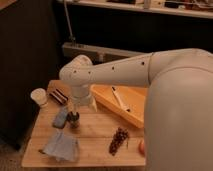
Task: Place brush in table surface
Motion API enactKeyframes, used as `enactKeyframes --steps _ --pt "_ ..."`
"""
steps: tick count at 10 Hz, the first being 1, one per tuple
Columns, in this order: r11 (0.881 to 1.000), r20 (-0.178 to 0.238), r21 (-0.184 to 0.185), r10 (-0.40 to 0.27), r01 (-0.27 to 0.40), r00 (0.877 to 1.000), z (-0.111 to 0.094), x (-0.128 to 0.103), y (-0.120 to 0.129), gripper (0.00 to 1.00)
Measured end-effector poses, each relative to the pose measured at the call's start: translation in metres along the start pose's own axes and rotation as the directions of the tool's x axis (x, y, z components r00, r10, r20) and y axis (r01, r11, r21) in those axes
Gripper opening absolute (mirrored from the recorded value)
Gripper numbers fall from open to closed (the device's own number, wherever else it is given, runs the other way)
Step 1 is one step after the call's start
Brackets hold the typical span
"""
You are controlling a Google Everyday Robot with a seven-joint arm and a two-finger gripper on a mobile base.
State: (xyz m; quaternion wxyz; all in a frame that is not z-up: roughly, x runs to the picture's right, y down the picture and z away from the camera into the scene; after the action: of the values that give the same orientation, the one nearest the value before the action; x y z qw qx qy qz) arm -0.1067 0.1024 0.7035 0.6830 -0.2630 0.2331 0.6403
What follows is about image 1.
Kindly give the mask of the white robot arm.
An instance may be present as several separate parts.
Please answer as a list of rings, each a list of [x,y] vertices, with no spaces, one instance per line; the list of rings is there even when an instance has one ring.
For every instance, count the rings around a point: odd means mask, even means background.
[[[79,55],[59,72],[76,105],[92,84],[146,87],[147,171],[213,171],[213,53],[187,48],[94,65]]]

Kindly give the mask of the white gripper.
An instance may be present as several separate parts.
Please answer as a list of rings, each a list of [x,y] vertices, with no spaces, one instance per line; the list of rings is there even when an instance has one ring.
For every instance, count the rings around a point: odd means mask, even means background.
[[[90,109],[97,111],[96,100],[88,85],[72,87],[70,99],[74,112],[77,112],[81,106],[88,106]]]

